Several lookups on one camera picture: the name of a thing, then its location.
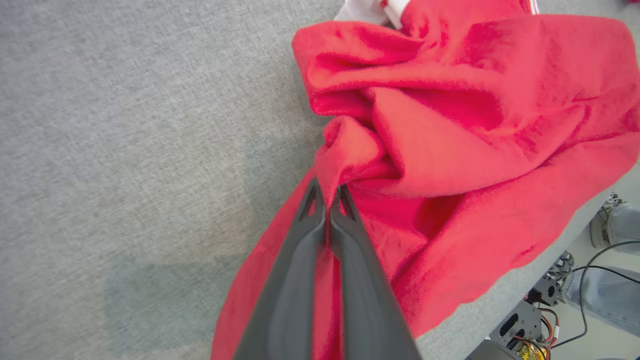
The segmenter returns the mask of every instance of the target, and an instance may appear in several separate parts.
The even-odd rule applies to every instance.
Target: person's leg
[[[611,270],[640,281],[640,273],[608,266]],[[580,309],[580,278],[578,270],[567,278],[561,290],[561,300]],[[589,268],[582,285],[584,312],[602,322],[640,337],[640,284],[607,270]]]
[[[640,240],[640,210],[612,193],[591,221],[591,242],[599,249]],[[615,251],[640,255],[640,244],[616,247]]]

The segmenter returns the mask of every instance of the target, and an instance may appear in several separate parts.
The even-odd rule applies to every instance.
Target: shoe
[[[607,234],[607,223],[614,208],[627,202],[618,197],[617,193],[611,193],[604,205],[598,210],[593,219],[591,219],[591,243],[596,249],[605,249],[611,246],[609,243],[609,235]]]

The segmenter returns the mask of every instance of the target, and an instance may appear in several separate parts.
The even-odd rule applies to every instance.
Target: crumpled red garment
[[[640,151],[625,25],[517,0],[413,0],[401,31],[325,22],[293,49],[326,144],[236,275],[213,341],[231,359],[309,180],[347,183],[414,336],[524,266]],[[340,278],[316,268],[314,359],[340,354]]]

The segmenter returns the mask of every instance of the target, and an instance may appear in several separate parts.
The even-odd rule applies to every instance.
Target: white floor
[[[640,207],[640,165],[637,164],[613,186],[612,190],[631,204]],[[598,252],[591,246],[588,229],[585,229],[567,250],[575,256],[576,267],[586,265]],[[617,267],[640,272],[640,258],[621,254],[615,250],[600,256],[595,265],[606,266],[614,263]],[[559,341],[572,338],[584,330],[580,311],[562,303],[553,307],[553,309],[560,317]],[[640,357],[639,338],[593,318],[587,317],[587,323],[589,331],[584,337],[551,351],[553,360],[596,360],[607,358],[636,360]]]

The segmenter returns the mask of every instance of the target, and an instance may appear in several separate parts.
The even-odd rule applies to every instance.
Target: light blue jeans
[[[611,245],[640,240],[640,211],[629,204],[615,208],[609,217],[607,234]],[[612,251],[615,250],[639,255],[640,244],[622,245]],[[640,281],[640,273],[635,271],[613,266],[607,268]],[[583,271],[576,271],[567,278],[562,293],[563,300],[578,310]],[[587,315],[640,337],[640,284],[607,270],[590,268],[582,287],[584,312]]]

